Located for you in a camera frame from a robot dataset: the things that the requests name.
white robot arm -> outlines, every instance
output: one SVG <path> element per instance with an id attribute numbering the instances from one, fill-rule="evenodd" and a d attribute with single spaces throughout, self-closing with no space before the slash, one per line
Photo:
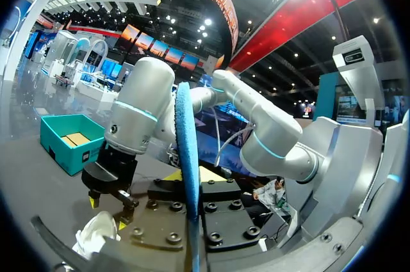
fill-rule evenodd
<path id="1" fill-rule="evenodd" d="M 127 154 L 144 154 L 151 136 L 175 141 L 174 73 L 154 58 L 138 61 L 114 103 L 106 141 Z M 266 100 L 232 73 L 216 70 L 211 88 L 191 90 L 193 112 L 231 101 L 255 125 L 240 151 L 256 175 L 280 175 L 307 182 L 318 168 L 316 154 L 298 143 L 302 128 L 292 116 Z"/>

blue sponge pad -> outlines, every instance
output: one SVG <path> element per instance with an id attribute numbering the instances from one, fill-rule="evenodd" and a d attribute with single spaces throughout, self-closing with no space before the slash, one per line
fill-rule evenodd
<path id="1" fill-rule="evenodd" d="M 179 160 L 185 185 L 188 219 L 195 221 L 198 218 L 199 202 L 198 145 L 188 83 L 179 84 L 177 89 L 175 128 Z"/>

cardboard box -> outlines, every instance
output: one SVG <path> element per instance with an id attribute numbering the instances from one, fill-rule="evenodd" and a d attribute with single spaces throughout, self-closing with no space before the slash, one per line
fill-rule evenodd
<path id="1" fill-rule="evenodd" d="M 49 155 L 69 174 L 97 160 L 104 141 L 104 128 L 85 115 L 43 116 L 40 142 Z"/>

display screen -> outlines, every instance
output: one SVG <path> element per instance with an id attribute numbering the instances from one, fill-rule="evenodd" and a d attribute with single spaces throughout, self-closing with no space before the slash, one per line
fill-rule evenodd
<path id="1" fill-rule="evenodd" d="M 348 85 L 336 87 L 336 111 L 334 120 L 343 124 L 365 124 L 366 111 L 363 111 L 357 103 L 356 97 Z"/>
<path id="2" fill-rule="evenodd" d="M 179 51 L 175 48 L 170 48 L 167 55 L 165 56 L 165 59 L 169 62 L 178 64 L 179 60 L 181 59 L 182 53 L 182 51 Z"/>
<path id="3" fill-rule="evenodd" d="M 189 70 L 194 70 L 195 66 L 197 66 L 198 64 L 198 61 L 199 58 L 196 58 L 195 56 L 190 56 L 189 54 L 185 54 L 185 57 L 181 62 L 181 66 Z"/>
<path id="4" fill-rule="evenodd" d="M 211 77 L 203 75 L 198 86 L 210 86 Z M 248 126 L 248 121 L 239 114 L 238 110 L 231 104 L 215 107 L 217 113 L 220 145 L 234 133 Z M 195 115 L 195 127 L 197 130 L 197 144 L 199 159 L 214 163 L 218 154 L 217 128 L 215 116 L 210 109 L 204 109 Z M 240 161 L 240 149 L 249 137 L 251 131 L 247 131 L 232 140 L 220 155 L 219 165 L 234 172 L 254 176 L 244 167 Z"/>
<path id="5" fill-rule="evenodd" d="M 150 51 L 156 56 L 163 56 L 165 54 L 165 51 L 167 51 L 167 49 L 168 49 L 167 44 L 164 44 L 163 42 L 156 40 L 154 42 L 154 45 L 152 45 Z"/>
<path id="6" fill-rule="evenodd" d="M 295 110 L 293 112 L 294 118 L 306 118 L 306 119 L 313 119 L 313 115 L 315 113 L 316 106 L 314 104 L 310 104 L 308 102 L 299 102 L 295 106 Z"/>
<path id="7" fill-rule="evenodd" d="M 123 51 L 128 51 L 128 49 L 131 47 L 132 43 L 134 42 L 134 38 L 137 37 L 139 32 L 140 30 L 138 30 L 136 27 L 133 27 L 132 25 L 129 24 L 125 28 L 125 30 L 123 30 L 123 32 L 121 33 L 121 36 L 117 40 L 115 47 Z"/>
<path id="8" fill-rule="evenodd" d="M 409 97 L 406 85 L 401 80 L 382 81 L 382 87 L 385 107 L 376 111 L 374 126 L 385 135 L 388 127 L 403 121 L 403 116 L 409 109 Z M 336 87 L 333 119 L 342 124 L 366 123 L 366 111 L 360 108 L 348 85 Z"/>
<path id="9" fill-rule="evenodd" d="M 409 109 L 409 94 L 402 80 L 382 81 L 384 92 L 384 110 L 381 112 L 380 123 L 376 124 L 383 134 L 386 129 L 403 121 L 406 111 Z"/>
<path id="10" fill-rule="evenodd" d="M 146 35 L 145 33 L 141 33 L 141 35 L 136 40 L 135 45 L 137 47 L 141 47 L 144 50 L 147 50 L 153 40 L 154 39 L 151 36 Z"/>
<path id="11" fill-rule="evenodd" d="M 86 51 L 84 51 L 84 50 L 79 50 L 78 53 L 77 53 L 77 56 L 76 56 L 76 60 L 83 61 L 86 54 L 87 54 Z"/>

person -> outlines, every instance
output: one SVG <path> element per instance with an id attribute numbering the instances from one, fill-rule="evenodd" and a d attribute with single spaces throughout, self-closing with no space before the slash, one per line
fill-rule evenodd
<path id="1" fill-rule="evenodd" d="M 278 177 L 266 186 L 255 189 L 252 195 L 241 194 L 241 201 L 251 218 L 273 211 L 284 195 L 284 179 Z"/>

